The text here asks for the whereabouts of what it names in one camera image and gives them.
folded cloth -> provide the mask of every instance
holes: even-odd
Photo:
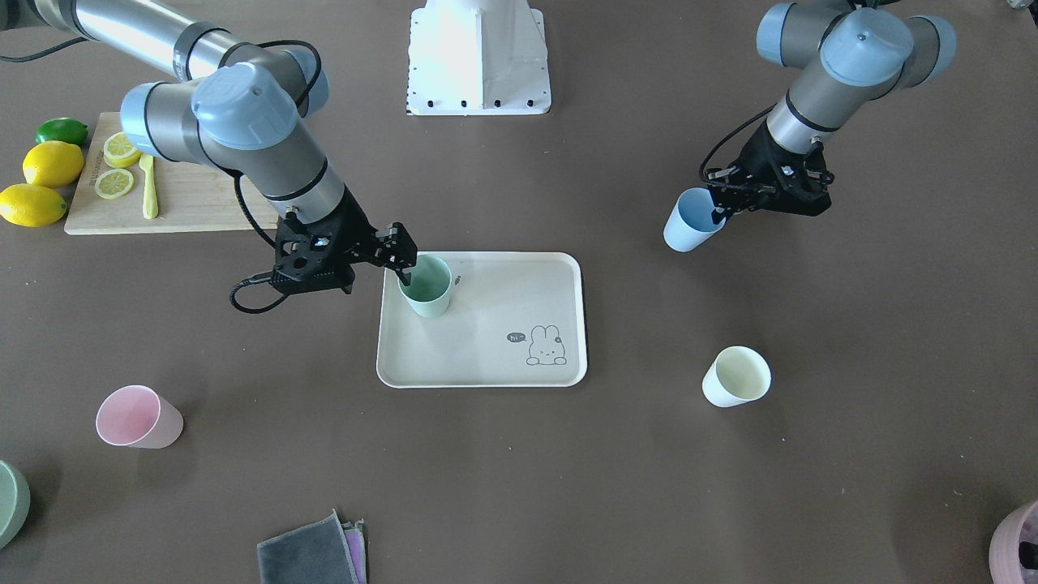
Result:
[[[263,584],[367,584],[364,521],[327,519],[256,546]]]

mint green bowl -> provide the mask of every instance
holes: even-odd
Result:
[[[18,469],[0,461],[0,549],[22,529],[29,515],[29,483]]]

brown tabletop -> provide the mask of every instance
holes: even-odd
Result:
[[[1038,499],[1026,11],[891,6],[950,20],[958,55],[829,141],[832,207],[746,213],[678,253],[661,237],[677,195],[796,78],[756,52],[770,2],[534,2],[553,106],[498,118],[405,115],[421,2],[170,4],[317,45],[332,92],[308,124],[376,224],[403,221],[424,249],[573,255],[588,374],[390,389],[377,268],[351,297],[246,316],[228,288],[272,258],[250,231],[2,222],[0,458],[32,508],[0,582],[256,582],[257,543],[332,508],[366,521],[376,583],[989,579],[994,528]],[[64,38],[4,32],[0,53]],[[3,186],[42,121],[93,123],[168,80],[98,44],[0,72]],[[774,383],[720,410],[700,382],[730,345],[763,354]],[[130,384],[183,412],[169,448],[99,440],[98,407]]]

bunny illustration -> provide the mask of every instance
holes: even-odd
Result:
[[[529,334],[526,365],[566,365],[566,347],[555,326],[535,327]]]

wooden cutting board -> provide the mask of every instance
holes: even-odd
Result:
[[[112,200],[98,196],[93,192],[93,183],[98,175],[109,169],[103,151],[105,140],[121,129],[116,112],[102,113],[98,118],[86,154],[86,165],[76,185],[65,219],[65,232],[112,234],[252,228],[238,206],[230,176],[200,164],[169,162],[156,157],[159,216],[154,219],[145,219],[141,211],[144,172],[136,164],[127,168],[134,175],[132,191]],[[277,213],[248,178],[242,179],[242,192],[260,226],[274,228]]]

